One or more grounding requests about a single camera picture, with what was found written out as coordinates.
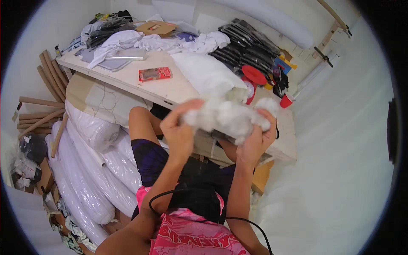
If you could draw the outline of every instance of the leg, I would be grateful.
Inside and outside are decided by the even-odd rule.
[[[160,145],[157,135],[162,135],[161,120],[144,107],[133,107],[129,113],[130,139],[146,139]]]
[[[226,140],[222,140],[222,139],[218,139],[217,141],[220,143],[227,157],[232,162],[237,163],[237,147],[238,146],[233,145],[232,143]]]

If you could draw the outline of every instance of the yellow object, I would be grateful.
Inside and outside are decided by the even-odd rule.
[[[273,85],[270,85],[269,83],[266,83],[264,88],[267,89],[267,90],[272,90]]]
[[[291,64],[288,60],[285,59],[284,55],[280,55],[279,58],[285,62],[288,66],[292,67],[294,70],[297,68],[297,64]]]

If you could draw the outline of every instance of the black cable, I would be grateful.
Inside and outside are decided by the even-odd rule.
[[[159,214],[158,212],[156,212],[155,209],[153,209],[153,207],[152,207],[152,202],[153,202],[154,200],[156,200],[157,198],[159,198],[159,197],[161,197],[161,196],[168,195],[168,194],[171,194],[171,193],[175,193],[175,192],[179,192],[179,191],[191,191],[191,190],[197,190],[197,191],[201,191],[201,192],[206,191],[206,190],[203,190],[203,189],[200,189],[200,188],[187,188],[187,189],[177,189],[177,190],[175,189],[175,190],[172,190],[172,191],[163,192],[163,193],[161,193],[161,194],[158,194],[157,196],[154,196],[154,197],[149,201],[150,210],[152,210],[152,212],[154,212],[158,217],[160,217],[161,214]],[[242,221],[251,223],[252,225],[254,225],[255,227],[257,227],[257,228],[261,231],[262,235],[263,235],[264,238],[265,238],[266,245],[268,246],[269,254],[270,254],[270,255],[273,255],[272,249],[271,249],[271,245],[269,244],[268,238],[266,237],[265,232],[262,230],[262,228],[261,228],[260,226],[258,226],[257,224],[253,223],[252,221],[247,220],[247,219],[244,219],[244,218],[239,218],[239,217],[225,217],[225,218],[226,218],[226,219],[230,219],[230,220],[242,220]]]

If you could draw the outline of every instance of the cardboard piece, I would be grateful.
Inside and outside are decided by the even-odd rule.
[[[38,193],[40,195],[43,195],[44,193],[47,193],[51,190],[51,187],[54,185],[55,181],[54,177],[52,176],[51,169],[48,165],[48,158],[44,158],[44,160],[40,164],[40,168],[41,179],[35,185],[37,186]]]
[[[171,32],[178,28],[178,25],[158,21],[158,20],[150,20],[143,25],[139,26],[136,31],[143,32],[145,35],[160,35],[161,38],[171,36]]]

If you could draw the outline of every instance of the dark purple shorts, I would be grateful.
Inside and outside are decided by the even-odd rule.
[[[156,143],[146,139],[135,139],[131,141],[133,155],[142,177],[142,185],[152,186],[169,157],[168,153]],[[218,193],[225,204],[228,201],[228,194],[234,177],[235,165],[220,168],[219,165],[209,161],[207,164],[190,157],[183,167],[179,178],[179,184],[176,189],[199,188]],[[218,201],[218,211],[212,210],[204,195],[195,192],[174,193],[169,204],[169,208],[188,208],[197,215],[204,216],[206,219],[215,219],[220,217],[220,207]],[[224,206],[222,216],[225,218],[226,206]],[[139,213],[138,208],[132,216],[132,219]]]

